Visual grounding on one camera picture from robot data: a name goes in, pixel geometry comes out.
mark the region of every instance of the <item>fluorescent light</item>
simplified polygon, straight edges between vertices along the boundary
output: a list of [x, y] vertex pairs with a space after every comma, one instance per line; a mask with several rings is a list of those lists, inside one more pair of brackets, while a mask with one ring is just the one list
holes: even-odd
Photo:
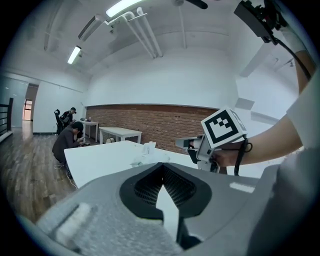
[[75, 58], [78, 56], [80, 51], [81, 48], [79, 46], [74, 47], [73, 52], [71, 53], [70, 58], [68, 60], [68, 64], [72, 64], [75, 61]]
[[118, 3], [116, 3], [114, 6], [112, 6], [109, 10], [107, 10], [105, 13], [111, 18], [115, 16], [116, 14], [120, 13], [124, 9], [141, 2], [142, 0], [122, 0]]

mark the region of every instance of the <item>black cable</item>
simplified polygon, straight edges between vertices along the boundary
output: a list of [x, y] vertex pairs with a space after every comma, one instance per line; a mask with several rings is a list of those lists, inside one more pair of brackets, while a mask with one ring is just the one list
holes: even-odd
[[243, 135], [243, 138], [244, 138], [244, 141], [241, 144], [240, 148], [221, 148], [221, 150], [226, 150], [226, 151], [239, 151], [235, 161], [235, 165], [234, 165], [234, 176], [239, 176], [239, 168], [240, 168], [242, 158], [244, 157], [245, 153], [249, 153], [254, 147], [251, 142], [248, 142], [246, 135]]
[[298, 62], [298, 64], [300, 65], [306, 79], [309, 81], [311, 79], [311, 75], [309, 73], [309, 71], [307, 70], [306, 66], [302, 63], [302, 61], [297, 57], [297, 55], [288, 47], [284, 44], [284, 42], [282, 42], [281, 40], [279, 40], [278, 38], [274, 39], [279, 45], [281, 45], [284, 49], [286, 49], [291, 55], [292, 57], [296, 60], [296, 62]]

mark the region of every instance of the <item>wooden floor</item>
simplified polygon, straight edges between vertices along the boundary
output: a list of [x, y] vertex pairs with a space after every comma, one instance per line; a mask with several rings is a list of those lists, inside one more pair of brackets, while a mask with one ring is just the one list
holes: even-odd
[[55, 135], [33, 135], [32, 122], [23, 121], [0, 143], [0, 182], [17, 214], [36, 222], [44, 212], [76, 188], [51, 150]]

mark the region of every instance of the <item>brick wall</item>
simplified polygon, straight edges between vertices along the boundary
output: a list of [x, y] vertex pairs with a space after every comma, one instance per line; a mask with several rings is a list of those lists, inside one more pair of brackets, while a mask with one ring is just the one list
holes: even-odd
[[[142, 144], [153, 141], [158, 149], [187, 154], [186, 150], [175, 146], [175, 139], [203, 134], [201, 120], [216, 111], [172, 105], [103, 105], [88, 107], [86, 118], [91, 117], [92, 121], [99, 122], [100, 127], [141, 131]], [[91, 137], [95, 138], [94, 126], [91, 127]], [[111, 137], [114, 138], [110, 134], [103, 134], [104, 142]], [[137, 137], [126, 140], [137, 142]]]

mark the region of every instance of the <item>crouching man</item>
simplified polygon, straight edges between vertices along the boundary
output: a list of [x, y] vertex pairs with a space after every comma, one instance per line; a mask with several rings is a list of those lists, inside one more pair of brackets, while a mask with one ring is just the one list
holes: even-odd
[[69, 125], [59, 134], [52, 148], [54, 157], [61, 163], [61, 165], [66, 167], [67, 175], [70, 179], [72, 177], [69, 168], [66, 165], [65, 149], [72, 149], [82, 145], [83, 142], [81, 142], [80, 138], [74, 140], [74, 135], [82, 134], [83, 129], [84, 125], [81, 122], [75, 122]]

